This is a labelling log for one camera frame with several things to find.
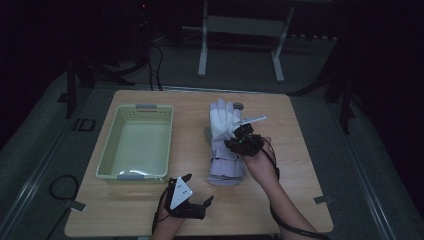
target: white metal frame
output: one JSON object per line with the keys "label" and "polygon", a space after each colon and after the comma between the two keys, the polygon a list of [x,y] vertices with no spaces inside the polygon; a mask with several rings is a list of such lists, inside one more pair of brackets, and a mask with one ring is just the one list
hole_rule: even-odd
{"label": "white metal frame", "polygon": [[271,51],[272,63],[274,65],[277,82],[284,82],[283,70],[280,62],[280,54],[284,40],[287,37],[290,21],[292,19],[294,7],[290,7],[285,21],[235,18],[208,15],[208,0],[204,0],[203,6],[203,28],[202,28],[202,48],[200,51],[200,61],[198,76],[206,76],[206,63],[208,58],[208,32],[223,32],[235,34],[249,34],[278,37],[278,45]]}

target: green plastic basket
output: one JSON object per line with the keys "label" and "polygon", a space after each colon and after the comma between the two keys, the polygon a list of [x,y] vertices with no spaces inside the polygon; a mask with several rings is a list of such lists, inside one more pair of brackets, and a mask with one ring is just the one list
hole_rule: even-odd
{"label": "green plastic basket", "polygon": [[173,113],[171,105],[118,106],[96,176],[163,182],[168,172]]}

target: white gloves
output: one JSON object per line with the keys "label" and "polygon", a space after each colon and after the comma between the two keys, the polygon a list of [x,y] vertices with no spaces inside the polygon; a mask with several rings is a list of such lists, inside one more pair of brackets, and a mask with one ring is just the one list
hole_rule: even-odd
{"label": "white gloves", "polygon": [[225,146],[224,140],[234,137],[233,132],[239,126],[233,123],[240,121],[240,110],[222,99],[213,102],[209,110],[212,139],[208,181],[214,185],[237,184],[245,175],[244,163]]}

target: table leg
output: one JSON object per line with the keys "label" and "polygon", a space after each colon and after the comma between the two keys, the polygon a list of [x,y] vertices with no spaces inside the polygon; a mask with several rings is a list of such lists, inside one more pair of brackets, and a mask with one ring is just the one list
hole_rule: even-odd
{"label": "table leg", "polygon": [[197,75],[204,77],[206,75],[206,63],[208,60],[208,1],[204,1],[203,6],[203,28],[202,28],[202,49],[200,50],[199,70]]}
{"label": "table leg", "polygon": [[280,62],[280,54],[283,48],[284,40],[287,37],[287,31],[289,30],[290,21],[293,17],[293,12],[294,12],[294,7],[291,7],[287,15],[287,19],[284,24],[284,27],[282,28],[281,34],[279,36],[278,46],[275,50],[271,51],[271,58],[272,58],[272,63],[274,65],[275,77],[278,83],[284,82],[284,75],[283,75],[283,70],[281,68],[281,62]]}

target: wooden table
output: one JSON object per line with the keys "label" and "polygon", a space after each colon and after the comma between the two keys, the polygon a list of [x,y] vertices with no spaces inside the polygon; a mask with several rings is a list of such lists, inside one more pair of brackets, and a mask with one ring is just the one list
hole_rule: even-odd
{"label": "wooden table", "polygon": [[174,106],[169,177],[187,173],[193,190],[190,202],[201,204],[215,198],[204,220],[188,219],[179,235],[240,235],[278,233],[269,212],[269,201],[249,173],[234,186],[214,186],[207,182],[210,146],[204,128],[209,126],[209,105],[219,98],[241,102],[242,117],[265,114],[266,120],[252,123],[254,133],[272,138],[281,184],[299,210],[320,232],[329,232],[333,223],[326,204],[316,204],[322,196],[314,167],[300,131],[290,99],[285,95],[222,92],[131,91],[116,92],[93,155],[87,167],[77,201],[87,205],[84,212],[72,210],[65,227],[71,237],[149,236],[154,212],[166,184],[140,184],[96,177],[108,131],[118,105],[132,103]]}

